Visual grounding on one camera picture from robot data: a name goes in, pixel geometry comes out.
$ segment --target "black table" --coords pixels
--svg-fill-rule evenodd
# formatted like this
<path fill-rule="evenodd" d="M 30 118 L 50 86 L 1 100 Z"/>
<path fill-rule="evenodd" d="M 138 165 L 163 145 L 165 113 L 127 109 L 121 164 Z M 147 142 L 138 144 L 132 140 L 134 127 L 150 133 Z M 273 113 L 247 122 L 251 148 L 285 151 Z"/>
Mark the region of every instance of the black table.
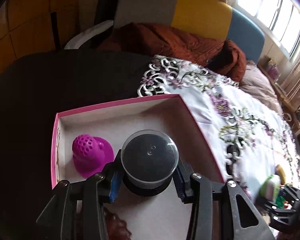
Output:
<path fill-rule="evenodd" d="M 0 76 L 0 228 L 38 239 L 51 198 L 50 150 L 57 112 L 137 97 L 151 57 L 63 50 L 18 59 Z"/>

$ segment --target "purple silicone object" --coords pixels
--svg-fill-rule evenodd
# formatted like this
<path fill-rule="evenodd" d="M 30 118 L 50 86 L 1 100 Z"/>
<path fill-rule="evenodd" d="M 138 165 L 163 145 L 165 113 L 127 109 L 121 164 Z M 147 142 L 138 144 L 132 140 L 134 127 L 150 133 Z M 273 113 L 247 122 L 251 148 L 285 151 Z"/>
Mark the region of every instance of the purple silicone object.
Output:
<path fill-rule="evenodd" d="M 72 159 L 78 173 L 88 178 L 114 161 L 114 152 L 108 141 L 89 134 L 79 135 L 72 143 Z"/>

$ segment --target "yellow object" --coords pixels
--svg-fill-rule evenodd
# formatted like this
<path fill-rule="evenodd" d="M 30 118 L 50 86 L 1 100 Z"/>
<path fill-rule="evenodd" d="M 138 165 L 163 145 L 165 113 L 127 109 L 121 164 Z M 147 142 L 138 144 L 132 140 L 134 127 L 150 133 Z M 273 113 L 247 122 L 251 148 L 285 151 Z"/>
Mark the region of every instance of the yellow object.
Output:
<path fill-rule="evenodd" d="M 277 165 L 277 167 L 275 168 L 275 171 L 276 171 L 277 175 L 280 177 L 281 185 L 285 185 L 286 184 L 286 174 L 284 173 L 284 170 L 280 166 L 280 164 Z"/>
<path fill-rule="evenodd" d="M 204 38 L 225 40 L 232 9 L 219 0 L 177 0 L 171 26 Z"/>

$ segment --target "box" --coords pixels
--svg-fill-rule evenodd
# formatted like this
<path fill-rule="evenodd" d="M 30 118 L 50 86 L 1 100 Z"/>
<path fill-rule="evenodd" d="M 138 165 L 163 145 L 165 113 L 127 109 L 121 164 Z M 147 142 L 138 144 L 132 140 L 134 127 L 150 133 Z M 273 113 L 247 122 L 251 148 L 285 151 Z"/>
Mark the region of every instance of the box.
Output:
<path fill-rule="evenodd" d="M 153 129 L 168 134 L 179 156 L 212 181 L 224 182 L 212 152 L 179 95 L 158 95 L 86 106 L 57 113 L 51 146 L 52 187 L 63 179 L 85 180 L 72 161 L 72 141 L 90 134 L 109 141 L 117 154 L 133 133 Z M 121 185 L 115 203 L 105 205 L 127 222 L 131 239 L 186 239 L 191 204 L 178 198 L 174 183 L 154 197 L 140 197 Z"/>

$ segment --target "brown jacket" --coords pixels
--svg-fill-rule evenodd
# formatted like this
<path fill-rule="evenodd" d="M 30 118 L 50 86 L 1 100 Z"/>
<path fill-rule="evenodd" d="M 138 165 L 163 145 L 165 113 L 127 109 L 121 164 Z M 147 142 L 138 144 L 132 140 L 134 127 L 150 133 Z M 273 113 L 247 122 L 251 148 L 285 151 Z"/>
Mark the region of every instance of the brown jacket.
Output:
<path fill-rule="evenodd" d="M 130 23 L 116 30 L 99 49 L 185 59 L 236 82 L 246 70 L 245 54 L 233 41 L 206 39 L 162 24 Z"/>

